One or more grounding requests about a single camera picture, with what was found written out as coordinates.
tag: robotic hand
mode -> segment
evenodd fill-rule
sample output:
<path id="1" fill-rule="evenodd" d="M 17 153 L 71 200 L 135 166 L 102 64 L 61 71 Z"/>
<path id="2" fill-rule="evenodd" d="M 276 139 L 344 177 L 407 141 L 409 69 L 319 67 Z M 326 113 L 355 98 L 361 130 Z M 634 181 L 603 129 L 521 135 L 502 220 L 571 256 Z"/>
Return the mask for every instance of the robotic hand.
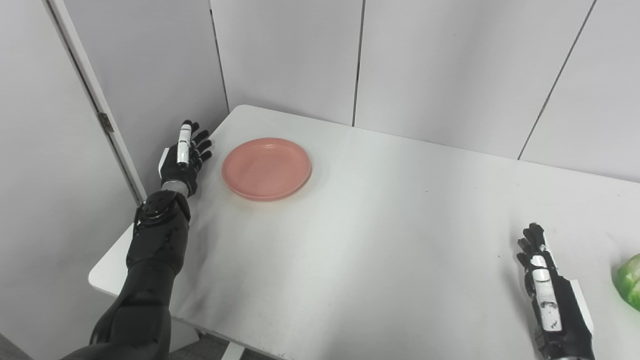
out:
<path id="1" fill-rule="evenodd" d="M 578 280 L 558 275 L 544 230 L 538 224 L 524 229 L 517 255 L 524 266 L 525 287 L 536 313 L 536 342 L 545 360 L 595 360 L 593 322 Z"/>
<path id="2" fill-rule="evenodd" d="M 187 120 L 182 123 L 178 142 L 164 150 L 158 172 L 162 182 L 162 189 L 178 191 L 186 197 L 192 196 L 198 190 L 196 177 L 202 168 L 202 163 L 211 157 L 211 140 L 208 131 L 198 131 L 200 125 Z"/>
<path id="3" fill-rule="evenodd" d="M 173 280 L 182 270 L 189 231 L 189 204 L 202 163 L 211 157 L 208 131 L 191 137 L 197 122 L 185 121 L 178 143 L 165 149 L 162 190 L 136 210 L 129 269 L 119 296 L 102 315 L 90 345 L 63 360 L 164 360 L 169 353 L 169 301 Z"/>

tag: table surface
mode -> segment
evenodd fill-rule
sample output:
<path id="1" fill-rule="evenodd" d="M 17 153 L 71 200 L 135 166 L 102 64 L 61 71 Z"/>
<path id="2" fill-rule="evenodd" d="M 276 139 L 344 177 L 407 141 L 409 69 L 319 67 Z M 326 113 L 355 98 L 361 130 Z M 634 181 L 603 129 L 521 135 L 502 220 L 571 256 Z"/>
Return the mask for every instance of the table surface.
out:
<path id="1" fill-rule="evenodd" d="M 269 136 L 300 144 L 311 178 L 284 200 L 242 199 L 222 161 Z M 598 360 L 637 359 L 640 313 L 611 272 L 640 252 L 640 184 L 251 106 L 211 140 L 178 319 L 284 359 L 536 359 L 515 254 L 538 222 L 561 274 L 580 280 Z M 94 287 L 120 291 L 130 242 L 131 229 Z"/>

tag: white wall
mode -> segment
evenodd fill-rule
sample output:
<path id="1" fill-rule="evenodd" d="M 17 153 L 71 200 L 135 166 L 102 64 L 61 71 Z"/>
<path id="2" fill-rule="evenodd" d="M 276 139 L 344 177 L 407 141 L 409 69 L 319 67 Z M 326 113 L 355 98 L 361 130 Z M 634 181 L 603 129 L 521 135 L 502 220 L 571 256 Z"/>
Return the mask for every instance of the white wall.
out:
<path id="1" fill-rule="evenodd" d="M 523 160 L 640 182 L 639 13 L 596 3 Z"/>
<path id="2" fill-rule="evenodd" d="M 65 0 L 147 190 L 185 119 L 213 130 L 227 115 L 207 0 Z"/>
<path id="3" fill-rule="evenodd" d="M 517 158 L 590 4 L 367 0 L 355 125 Z"/>
<path id="4" fill-rule="evenodd" d="M 85 346 L 87 282 L 135 203 L 41 1 L 0 1 L 0 332 L 36 360 Z"/>
<path id="5" fill-rule="evenodd" d="M 362 0 L 211 0 L 231 109 L 351 125 Z"/>

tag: green cabbage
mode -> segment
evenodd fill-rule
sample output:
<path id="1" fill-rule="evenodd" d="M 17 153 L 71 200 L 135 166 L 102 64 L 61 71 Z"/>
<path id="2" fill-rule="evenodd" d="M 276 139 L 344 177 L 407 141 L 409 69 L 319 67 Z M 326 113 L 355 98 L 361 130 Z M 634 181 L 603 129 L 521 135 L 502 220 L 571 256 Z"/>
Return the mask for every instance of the green cabbage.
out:
<path id="1" fill-rule="evenodd" d="M 624 263 L 614 277 L 620 296 L 640 311 L 640 254 Z"/>

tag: pink plate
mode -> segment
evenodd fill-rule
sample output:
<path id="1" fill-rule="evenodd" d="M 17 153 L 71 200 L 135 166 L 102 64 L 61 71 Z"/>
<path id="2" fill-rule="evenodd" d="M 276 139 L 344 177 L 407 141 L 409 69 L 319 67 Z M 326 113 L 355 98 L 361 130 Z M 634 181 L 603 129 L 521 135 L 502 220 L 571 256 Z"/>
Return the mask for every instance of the pink plate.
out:
<path id="1" fill-rule="evenodd" d="M 311 174 L 309 156 L 298 144 L 279 138 L 246 142 L 229 153 L 222 178 L 249 200 L 272 201 L 300 189 Z"/>

